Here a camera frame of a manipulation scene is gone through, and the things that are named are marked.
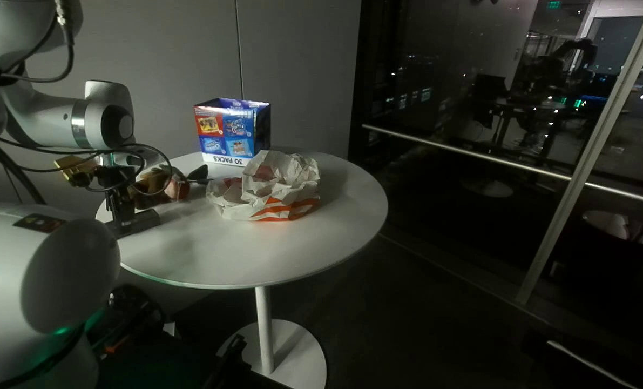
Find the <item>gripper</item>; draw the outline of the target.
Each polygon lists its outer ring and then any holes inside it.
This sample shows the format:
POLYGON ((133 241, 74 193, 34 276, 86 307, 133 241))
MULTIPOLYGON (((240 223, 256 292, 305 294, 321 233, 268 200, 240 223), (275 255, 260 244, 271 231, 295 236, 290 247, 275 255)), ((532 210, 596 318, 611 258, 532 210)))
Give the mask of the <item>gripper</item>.
POLYGON ((128 188, 136 182, 138 170, 131 166, 97 166, 94 177, 99 187, 95 192, 107 192, 107 209, 112 223, 133 223, 134 200, 128 188))

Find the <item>brown plush moose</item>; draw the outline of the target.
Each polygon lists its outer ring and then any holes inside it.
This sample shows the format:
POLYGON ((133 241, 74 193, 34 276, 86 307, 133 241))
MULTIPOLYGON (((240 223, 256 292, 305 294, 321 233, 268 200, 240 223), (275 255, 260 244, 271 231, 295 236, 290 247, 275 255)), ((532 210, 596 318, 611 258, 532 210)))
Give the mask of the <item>brown plush moose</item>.
POLYGON ((185 175, 179 169, 164 164, 139 175, 139 180, 128 189, 138 210, 179 201, 188 191, 185 175))

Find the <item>toy radish with dark leaves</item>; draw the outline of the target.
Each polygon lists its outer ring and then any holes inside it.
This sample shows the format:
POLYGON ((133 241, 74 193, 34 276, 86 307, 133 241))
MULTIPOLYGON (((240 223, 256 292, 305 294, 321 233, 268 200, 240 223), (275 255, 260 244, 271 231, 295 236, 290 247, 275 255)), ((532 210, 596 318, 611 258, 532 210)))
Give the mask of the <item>toy radish with dark leaves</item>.
POLYGON ((175 176, 175 199, 183 201, 188 199, 196 188, 205 188, 210 182, 208 165, 201 165, 187 175, 175 176))

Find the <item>white and orange plastic bag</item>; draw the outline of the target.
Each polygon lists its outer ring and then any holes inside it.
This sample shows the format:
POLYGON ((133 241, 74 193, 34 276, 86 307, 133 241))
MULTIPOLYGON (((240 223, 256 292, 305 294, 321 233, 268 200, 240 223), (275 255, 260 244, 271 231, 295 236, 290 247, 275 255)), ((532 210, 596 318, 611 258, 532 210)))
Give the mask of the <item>white and orange plastic bag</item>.
POLYGON ((318 163, 299 153, 259 152, 238 177, 211 180, 206 199, 229 220, 297 220, 320 202, 318 163))

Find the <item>blue printed carton box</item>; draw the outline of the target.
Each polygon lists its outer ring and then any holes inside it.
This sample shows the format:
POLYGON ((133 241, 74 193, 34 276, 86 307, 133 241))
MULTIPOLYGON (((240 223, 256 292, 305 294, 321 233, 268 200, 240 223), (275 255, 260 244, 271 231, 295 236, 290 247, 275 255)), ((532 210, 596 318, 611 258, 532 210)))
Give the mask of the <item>blue printed carton box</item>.
POLYGON ((271 105, 247 99, 213 98, 193 106, 202 160, 245 166, 271 148, 271 105))

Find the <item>window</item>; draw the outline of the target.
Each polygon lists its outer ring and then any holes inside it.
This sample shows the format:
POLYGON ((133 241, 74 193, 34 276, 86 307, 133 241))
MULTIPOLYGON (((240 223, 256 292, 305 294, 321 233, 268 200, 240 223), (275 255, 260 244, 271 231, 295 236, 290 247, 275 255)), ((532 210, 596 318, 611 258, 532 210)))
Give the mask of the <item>window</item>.
POLYGON ((407 370, 437 386, 643 389, 643 0, 361 0, 349 155, 389 199, 407 370), (374 125, 570 182, 364 130, 374 125))

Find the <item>metal handrail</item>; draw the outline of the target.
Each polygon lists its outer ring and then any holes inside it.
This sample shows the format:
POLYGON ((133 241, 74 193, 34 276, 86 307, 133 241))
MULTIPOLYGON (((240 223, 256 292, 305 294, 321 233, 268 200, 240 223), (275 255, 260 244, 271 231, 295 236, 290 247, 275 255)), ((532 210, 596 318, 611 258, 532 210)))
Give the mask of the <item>metal handrail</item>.
MULTIPOLYGON (((509 160, 505 160, 503 158, 492 157, 491 155, 486 155, 486 153, 472 152, 472 151, 465 150, 465 149, 462 149, 462 148, 453 147, 451 145, 447 145, 447 144, 444 144, 444 143, 439 143, 439 142, 435 142, 435 141, 432 141, 432 140, 418 138, 417 136, 404 135, 403 133, 400 133, 398 131, 386 130, 385 128, 381 128, 380 126, 363 124, 362 128, 364 130, 376 131, 378 133, 382 133, 383 135, 395 136, 395 137, 398 137, 400 139, 417 142, 417 143, 420 143, 420 144, 423 144, 423 145, 429 145, 430 147, 436 147, 438 149, 445 150, 445 151, 448 151, 448 152, 459 153, 459 155, 464 155, 464 156, 467 156, 467 157, 477 158, 477 159, 480 159, 480 160, 484 160, 485 162, 491 162, 491 163, 494 163, 494 164, 504 165, 504 166, 507 166, 507 167, 511 167, 511 168, 514 168, 514 169, 517 169, 517 170, 523 170, 523 171, 530 172, 530 173, 533 173, 533 174, 548 176, 548 177, 551 177, 553 179, 566 180, 567 182, 570 182, 572 180, 572 177, 568 176, 568 175, 558 174, 558 173, 555 173, 555 172, 551 172, 551 171, 544 170, 544 169, 537 168, 537 167, 533 167, 533 166, 524 165, 524 164, 521 164, 521 163, 510 162, 509 160)), ((589 180, 587 180, 584 183, 584 186, 587 187, 587 188, 594 189, 594 190, 599 190, 599 191, 602 191, 602 192, 607 192, 607 193, 610 193, 610 194, 613 194, 613 195, 618 195, 618 196, 621 196, 621 197, 634 199, 635 201, 643 202, 643 196, 640 195, 640 194, 637 194, 637 193, 628 192, 628 191, 624 191, 624 190, 619 190, 617 188, 612 188, 612 187, 608 187, 608 186, 605 186, 605 185, 595 184, 594 182, 590 182, 589 180)))

